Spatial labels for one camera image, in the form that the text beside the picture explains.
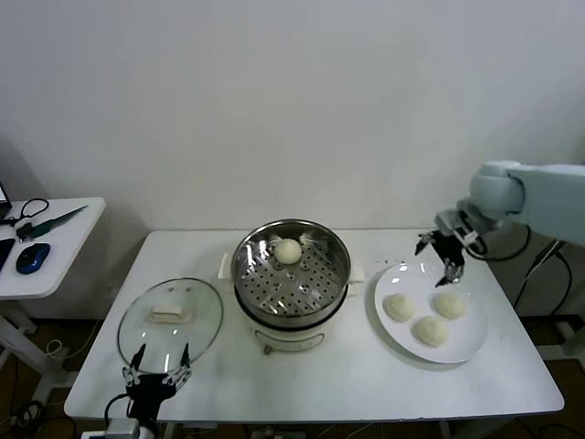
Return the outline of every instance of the white plate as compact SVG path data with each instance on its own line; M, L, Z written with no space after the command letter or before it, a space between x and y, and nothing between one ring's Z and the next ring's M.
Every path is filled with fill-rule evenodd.
M473 300L473 294L460 284L435 288L441 276L442 267L427 263L408 262L390 267L376 285L376 312L390 336L414 355L435 363L461 363L472 357L484 344L487 319L484 310ZM434 308L434 296L446 292L459 294L465 300L465 316L450 320L442 317ZM384 301L393 294L405 294L414 301L414 317L408 322L400 323L386 313ZM432 348L417 338L414 326L425 316L439 316L447 323L449 338L444 345Z

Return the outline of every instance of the table leg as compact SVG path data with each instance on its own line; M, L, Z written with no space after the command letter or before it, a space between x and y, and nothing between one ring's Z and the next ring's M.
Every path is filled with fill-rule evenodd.
M2 314L8 317L17 327L24 328L25 334L37 332L37 325L30 321L18 302L3 302Z
M439 431L441 433L441 439L452 439L449 421L439 421Z
M455 434L452 434L451 438L483 439L484 437L498 431L507 423L511 423L513 420L513 417L471 420L466 425L458 428Z
M540 357L545 361L575 359L585 369L585 327L572 335L572 330L566 328L562 332L568 336L567 341L562 345L537 346Z
M163 434L163 439L173 439L173 434L175 432L175 423L166 423L165 433Z
M33 399L43 404L47 402L52 389L71 387L77 377L77 372L67 373L61 368L63 360L49 357L3 316L0 316L0 343L28 366L40 373L41 380L35 390Z
M18 330L20 332L23 332L23 333L25 332L25 329L23 327L20 327ZM0 338L0 345L2 345L5 348L2 351L2 354L0 354L0 369L1 369L4 366L4 364L8 361L10 356L12 355L12 351L2 344L1 338Z

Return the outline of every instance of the floor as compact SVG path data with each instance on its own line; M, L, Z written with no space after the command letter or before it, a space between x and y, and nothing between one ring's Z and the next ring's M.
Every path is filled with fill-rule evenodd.
M83 321L41 321L38 332L31 339L43 349L50 339L58 338L65 345L80 348L86 341L93 328L94 322ZM551 323L540 323L536 325L533 321L525 323L530 336L538 344L555 344L561 341L560 334ZM91 343L81 353L65 362L65 369L79 370ZM585 373L579 364L574 361L554 361L548 363L548 367L554 376L558 386L565 396L566 406L562 412L544 414L538 416L527 416L519 421L511 422L497 432L490 435L490 439L532 439L536 437L535 431L544 424L560 423L571 427L580 434L585 435ZM14 394L14 406L28 402L36 388L39 376L27 365L16 361L11 357L0 369L0 438L10 438L7 434L8 421L6 416L10 413L10 405ZM63 402L67 398L67 391L53 391L47 407L47 418L63 416ZM80 432L100 430L103 428L101 421L76 421L77 434ZM307 439L345 439L352 432L356 432L364 424L337 424L334 426L325 425L286 425L273 426L276 431L298 431L306 432ZM205 436L206 439L248 439L248 434L259 430L261 425L220 425L215 431L201 431L195 429L175 430L175 439L198 438ZM325 428L329 428L323 435L319 435ZM458 423L452 423L456 432ZM45 423L37 431L35 439L68 439L73 437L71 424L64 419L57 419ZM550 428L543 432L540 439L575 439L579 436L558 428ZM370 425L360 433L352 435L352 439L378 439L378 438L416 438L416 439L439 439L441 433L438 423L387 423Z

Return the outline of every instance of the stainless steel pot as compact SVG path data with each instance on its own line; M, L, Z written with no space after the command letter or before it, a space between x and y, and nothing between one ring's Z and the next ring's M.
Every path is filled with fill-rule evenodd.
M279 263L274 249L283 239L301 244L301 259ZM265 224L239 244L231 275L242 309L272 329L299 331L322 324L344 302L349 253L328 228L302 219Z

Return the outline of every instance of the glass lid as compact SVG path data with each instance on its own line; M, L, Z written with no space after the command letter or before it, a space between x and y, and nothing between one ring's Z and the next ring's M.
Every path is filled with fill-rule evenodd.
M165 373L179 366L187 344L191 363L201 357L222 319L223 305L213 286L199 279L171 279L150 288L126 310L118 350L130 364L145 344L139 370Z

